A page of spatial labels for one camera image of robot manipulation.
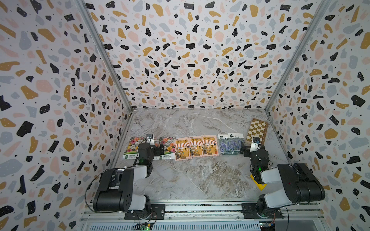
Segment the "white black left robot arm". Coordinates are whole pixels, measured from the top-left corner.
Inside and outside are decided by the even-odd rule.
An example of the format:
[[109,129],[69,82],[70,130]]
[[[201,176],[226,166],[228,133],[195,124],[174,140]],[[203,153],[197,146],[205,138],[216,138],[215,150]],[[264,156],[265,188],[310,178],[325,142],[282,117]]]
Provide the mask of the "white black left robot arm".
[[99,186],[92,201],[94,212],[152,212],[146,195],[134,194],[134,182],[148,178],[154,157],[164,154],[164,145],[144,142],[138,146],[137,161],[130,167],[111,168],[100,175]]

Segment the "lavender seed packet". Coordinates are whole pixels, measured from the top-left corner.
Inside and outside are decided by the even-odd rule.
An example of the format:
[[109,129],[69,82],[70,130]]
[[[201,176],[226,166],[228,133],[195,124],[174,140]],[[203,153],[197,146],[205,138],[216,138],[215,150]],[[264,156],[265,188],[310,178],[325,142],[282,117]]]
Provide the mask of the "lavender seed packet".
[[241,143],[244,141],[244,135],[242,133],[229,133],[229,142],[232,152],[240,152]]
[[226,156],[238,154],[235,144],[228,134],[218,134],[217,137],[220,154]]

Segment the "left aluminium corner post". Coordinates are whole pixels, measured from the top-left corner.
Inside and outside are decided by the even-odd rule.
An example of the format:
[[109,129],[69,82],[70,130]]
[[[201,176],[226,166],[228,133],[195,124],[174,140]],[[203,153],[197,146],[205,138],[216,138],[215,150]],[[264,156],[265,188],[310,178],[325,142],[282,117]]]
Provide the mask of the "left aluminium corner post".
[[114,70],[114,67],[113,67],[113,64],[106,52],[106,49],[104,47],[104,44],[103,42],[101,41],[100,37],[99,37],[99,34],[98,34],[98,31],[94,25],[94,22],[93,22],[93,19],[91,18],[89,12],[88,12],[88,9],[86,7],[86,4],[83,0],[76,0],[75,1],[76,5],[77,5],[77,8],[79,10],[79,12],[81,13],[82,15],[82,19],[84,20],[85,24],[86,24],[86,27],[88,28],[89,32],[90,32],[90,35],[92,37],[92,40],[94,41],[95,45],[96,45],[96,48],[97,50],[99,51],[101,57],[102,57],[102,60],[103,62],[105,63],[112,79],[113,79],[113,82],[117,88],[117,91],[118,93],[120,94],[121,98],[122,98],[122,104],[124,105],[124,108],[126,110],[126,113],[127,114],[131,114],[133,112],[133,108],[131,107],[130,103],[129,103],[129,100],[127,99],[127,96],[125,94],[125,91],[121,85],[121,82],[117,76],[117,73],[115,72]]

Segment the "yellow plastic frame tool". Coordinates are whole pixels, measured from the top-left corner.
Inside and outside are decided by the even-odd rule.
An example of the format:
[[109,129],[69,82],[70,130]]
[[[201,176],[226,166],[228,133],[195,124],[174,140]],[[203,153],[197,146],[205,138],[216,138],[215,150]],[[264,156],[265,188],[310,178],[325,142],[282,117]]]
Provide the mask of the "yellow plastic frame tool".
[[266,186],[267,184],[265,183],[257,183],[257,181],[255,180],[255,178],[253,177],[253,175],[250,175],[251,179],[253,180],[253,182],[256,184],[257,188],[262,191]]

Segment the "sunflower seed packet pink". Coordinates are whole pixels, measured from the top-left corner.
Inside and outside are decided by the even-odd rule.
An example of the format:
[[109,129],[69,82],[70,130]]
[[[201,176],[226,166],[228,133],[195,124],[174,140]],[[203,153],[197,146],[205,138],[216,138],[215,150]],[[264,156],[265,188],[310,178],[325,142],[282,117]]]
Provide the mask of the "sunflower seed packet pink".
[[191,158],[189,138],[175,139],[174,147],[175,147],[175,160],[176,161],[188,160]]
[[203,141],[201,136],[190,137],[191,157],[203,157]]
[[215,135],[202,135],[202,150],[203,155],[207,157],[218,157],[218,143]]

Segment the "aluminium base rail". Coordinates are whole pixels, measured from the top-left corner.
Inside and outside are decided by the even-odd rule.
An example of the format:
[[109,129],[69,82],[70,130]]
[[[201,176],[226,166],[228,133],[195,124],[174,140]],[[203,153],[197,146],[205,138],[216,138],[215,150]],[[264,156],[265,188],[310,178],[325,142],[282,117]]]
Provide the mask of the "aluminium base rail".
[[153,211],[92,213],[82,216],[80,231],[328,231],[317,203],[283,207],[262,218],[247,199],[154,200]]

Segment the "right aluminium corner post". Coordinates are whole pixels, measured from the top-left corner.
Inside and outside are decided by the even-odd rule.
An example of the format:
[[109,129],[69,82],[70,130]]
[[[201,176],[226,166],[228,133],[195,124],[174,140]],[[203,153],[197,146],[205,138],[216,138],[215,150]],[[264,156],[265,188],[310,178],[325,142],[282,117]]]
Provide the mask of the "right aluminium corner post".
[[303,38],[301,39],[299,45],[297,46],[297,49],[294,52],[291,60],[288,62],[288,65],[287,65],[280,81],[276,85],[276,88],[273,91],[273,94],[270,97],[270,99],[269,99],[269,101],[268,101],[268,103],[265,107],[265,112],[266,113],[268,113],[268,111],[272,108],[274,101],[278,97],[279,91],[283,89],[284,83],[287,81],[290,73],[292,72],[293,68],[295,67],[295,64],[298,62],[299,57],[303,54],[306,45],[309,43],[310,38],[311,38],[312,34],[314,33],[314,31],[316,30],[319,22],[324,17],[325,12],[327,11],[327,9],[330,6],[330,3],[331,3],[330,0],[322,0],[320,2],[319,6],[318,6],[318,8],[315,12],[314,17],[310,22],[310,25],[308,26],[305,34],[303,35]]

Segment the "aluminium corner post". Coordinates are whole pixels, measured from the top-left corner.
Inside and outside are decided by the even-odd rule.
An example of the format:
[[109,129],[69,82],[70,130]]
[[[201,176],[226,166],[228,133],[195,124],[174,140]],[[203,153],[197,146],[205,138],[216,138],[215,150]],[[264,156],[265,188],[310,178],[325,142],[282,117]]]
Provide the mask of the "aluminium corner post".
[[122,104],[124,105],[124,108],[126,110],[126,113],[127,114],[131,114],[133,112],[133,108],[131,107],[130,103],[129,103],[129,100],[127,99],[127,96],[125,94],[125,91],[121,85],[121,82],[117,76],[117,73],[115,72],[114,70],[114,67],[113,67],[113,64],[106,52],[106,49],[104,47],[104,44],[103,42],[101,41],[100,37],[99,37],[99,34],[98,34],[98,31],[94,25],[94,22],[93,22],[93,19],[91,18],[89,12],[88,12],[88,9],[86,7],[86,4],[83,0],[76,0],[75,1],[76,5],[77,5],[77,8],[79,10],[79,12],[81,13],[82,15],[82,19],[84,20],[85,24],[86,24],[86,27],[88,28],[89,32],[90,32],[90,35],[92,37],[92,40],[94,41],[95,45],[96,45],[96,48],[97,50],[99,51],[101,57],[102,57],[102,60],[103,62],[105,63],[112,79],[113,79],[113,82],[117,88],[117,91],[118,93],[120,94],[121,98],[122,98]]
[[314,17],[310,22],[310,25],[308,26],[305,34],[303,35],[303,38],[301,39],[299,45],[297,46],[297,49],[294,52],[291,60],[288,62],[288,65],[287,65],[280,81],[276,85],[276,88],[273,91],[273,94],[270,97],[270,99],[269,99],[269,101],[268,101],[268,103],[265,107],[265,112],[266,113],[268,113],[268,111],[272,108],[274,101],[278,97],[279,91],[283,89],[284,83],[287,81],[290,73],[292,72],[293,68],[295,67],[295,64],[298,62],[299,57],[303,54],[306,45],[309,43],[310,38],[311,38],[312,34],[314,33],[314,31],[316,30],[319,22],[324,17],[325,12],[327,11],[327,9],[330,6],[330,3],[331,3],[330,0],[322,0],[320,2],[319,6],[318,6],[318,8],[315,12]]

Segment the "wooden chessboard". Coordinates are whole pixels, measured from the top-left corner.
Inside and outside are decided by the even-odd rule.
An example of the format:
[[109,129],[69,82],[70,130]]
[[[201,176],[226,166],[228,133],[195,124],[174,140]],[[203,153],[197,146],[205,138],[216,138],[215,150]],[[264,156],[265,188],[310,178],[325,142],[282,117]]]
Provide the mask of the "wooden chessboard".
[[253,118],[248,129],[246,141],[252,143],[254,137],[258,137],[260,138],[260,143],[264,145],[266,141],[268,125],[268,122]]

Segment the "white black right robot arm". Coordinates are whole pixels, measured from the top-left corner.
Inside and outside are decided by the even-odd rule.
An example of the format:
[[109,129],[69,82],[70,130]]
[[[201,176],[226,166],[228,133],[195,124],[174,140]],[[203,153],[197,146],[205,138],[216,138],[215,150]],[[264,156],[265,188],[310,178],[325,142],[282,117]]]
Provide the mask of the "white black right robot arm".
[[250,159],[251,178],[257,185],[282,184],[281,189],[259,196],[255,211],[260,217],[274,215],[282,207],[325,199],[324,187],[306,164],[278,164],[269,168],[269,153],[263,145],[242,146],[240,150]]

